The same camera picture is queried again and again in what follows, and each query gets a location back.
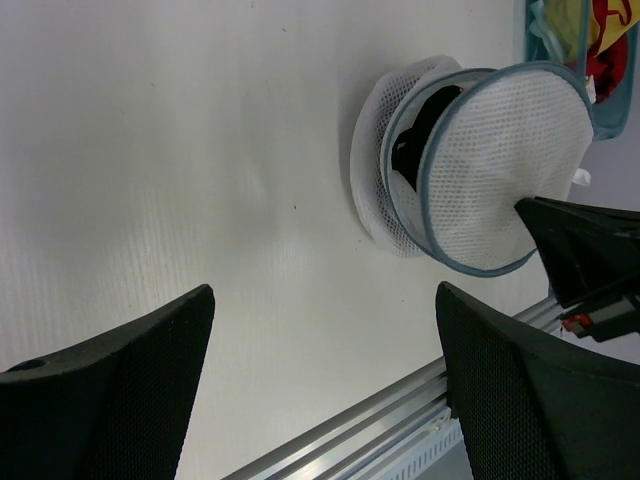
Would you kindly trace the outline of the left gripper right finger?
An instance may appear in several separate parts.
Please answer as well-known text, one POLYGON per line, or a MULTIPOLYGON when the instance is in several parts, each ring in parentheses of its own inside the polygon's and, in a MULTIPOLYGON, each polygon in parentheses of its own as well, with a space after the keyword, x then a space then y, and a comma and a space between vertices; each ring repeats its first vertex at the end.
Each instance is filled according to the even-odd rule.
POLYGON ((447 400, 476 479, 636 479, 639 367, 580 348, 443 282, 447 400))

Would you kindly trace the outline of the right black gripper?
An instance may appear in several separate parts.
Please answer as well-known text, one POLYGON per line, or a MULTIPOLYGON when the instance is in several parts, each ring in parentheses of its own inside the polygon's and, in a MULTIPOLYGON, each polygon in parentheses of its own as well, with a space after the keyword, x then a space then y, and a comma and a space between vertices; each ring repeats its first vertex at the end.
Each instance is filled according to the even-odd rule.
POLYGON ((529 231, 562 327, 598 343, 639 333, 639 213, 524 198, 515 210, 529 231))

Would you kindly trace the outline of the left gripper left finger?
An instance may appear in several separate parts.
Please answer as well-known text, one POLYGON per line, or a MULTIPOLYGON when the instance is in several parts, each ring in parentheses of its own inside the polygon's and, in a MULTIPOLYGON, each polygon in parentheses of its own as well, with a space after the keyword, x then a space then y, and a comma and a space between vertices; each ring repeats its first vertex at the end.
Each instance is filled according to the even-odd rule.
POLYGON ((201 285, 2 372, 2 478, 174 478, 214 311, 201 285))

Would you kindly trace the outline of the blue-trimmed white mesh laundry bag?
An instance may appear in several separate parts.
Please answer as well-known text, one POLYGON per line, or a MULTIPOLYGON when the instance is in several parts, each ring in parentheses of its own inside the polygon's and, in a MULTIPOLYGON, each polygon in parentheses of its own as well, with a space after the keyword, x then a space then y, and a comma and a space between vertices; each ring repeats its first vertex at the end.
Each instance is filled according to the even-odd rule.
POLYGON ((397 256, 501 276, 535 252, 516 203, 566 199, 594 136, 584 84, 560 64, 465 68, 432 56, 384 74, 367 96, 349 158, 355 209, 373 241, 397 256), (393 145, 450 85, 464 91, 436 122, 414 191, 392 169, 393 145))

